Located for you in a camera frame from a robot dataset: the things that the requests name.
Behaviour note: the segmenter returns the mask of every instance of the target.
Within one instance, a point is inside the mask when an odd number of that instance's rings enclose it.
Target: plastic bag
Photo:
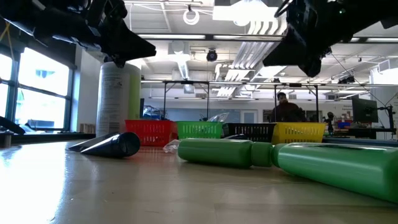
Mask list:
[[[176,153],[179,144],[180,144],[180,140],[176,139],[176,140],[170,141],[169,143],[167,143],[167,145],[165,145],[163,147],[163,151],[166,153]]]
[[[228,117],[229,113],[221,113],[216,116],[212,116],[210,119],[207,121],[210,122],[225,122],[226,118]]]

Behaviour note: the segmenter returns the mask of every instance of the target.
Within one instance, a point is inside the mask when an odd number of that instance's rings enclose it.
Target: window frame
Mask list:
[[[15,121],[15,115],[16,115],[16,108],[17,108],[17,97],[18,97],[18,88],[24,89],[24,90],[31,90],[35,91],[38,93],[43,93],[45,95],[50,95],[50,96],[55,96],[59,98],[65,99],[65,111],[64,111],[64,119],[63,119],[63,128],[36,128],[35,130],[38,131],[69,131],[70,130],[70,118],[71,118],[71,110],[72,110],[72,91],[73,91],[73,75],[75,73],[75,68],[76,65],[68,66],[69,68],[69,74],[68,74],[68,91],[67,95],[59,95],[58,93],[54,93],[52,91],[48,90],[43,90],[40,88],[28,86],[28,85],[23,85],[18,82],[18,76],[19,76],[19,67],[21,65],[21,54],[23,52],[16,52],[15,50],[13,51],[14,53],[14,60],[12,61],[12,68],[11,68],[11,78],[10,80],[3,80],[2,83],[8,85],[8,96],[7,96],[7,106],[6,106],[6,118],[10,119],[11,121]],[[11,51],[9,47],[5,47],[3,45],[0,45],[0,54],[3,54],[7,57],[11,57]]]

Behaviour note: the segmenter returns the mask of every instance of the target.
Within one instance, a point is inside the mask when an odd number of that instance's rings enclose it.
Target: yellow basket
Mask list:
[[[277,123],[272,135],[272,144],[292,142],[322,142],[324,123]]]

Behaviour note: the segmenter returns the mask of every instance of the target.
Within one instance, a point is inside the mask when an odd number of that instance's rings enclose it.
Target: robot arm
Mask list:
[[[122,0],[0,0],[0,15],[44,45],[54,38],[100,50],[119,67],[156,54],[127,28]]]
[[[397,0],[285,0],[275,16],[287,13],[287,34],[263,64],[298,65],[315,77],[332,45],[379,21],[385,29],[398,24],[397,9]]]

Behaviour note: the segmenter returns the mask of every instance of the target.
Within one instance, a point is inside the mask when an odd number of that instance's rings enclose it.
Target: person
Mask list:
[[[279,105],[272,110],[271,122],[302,122],[305,119],[304,111],[294,103],[287,101],[285,93],[278,93]]]

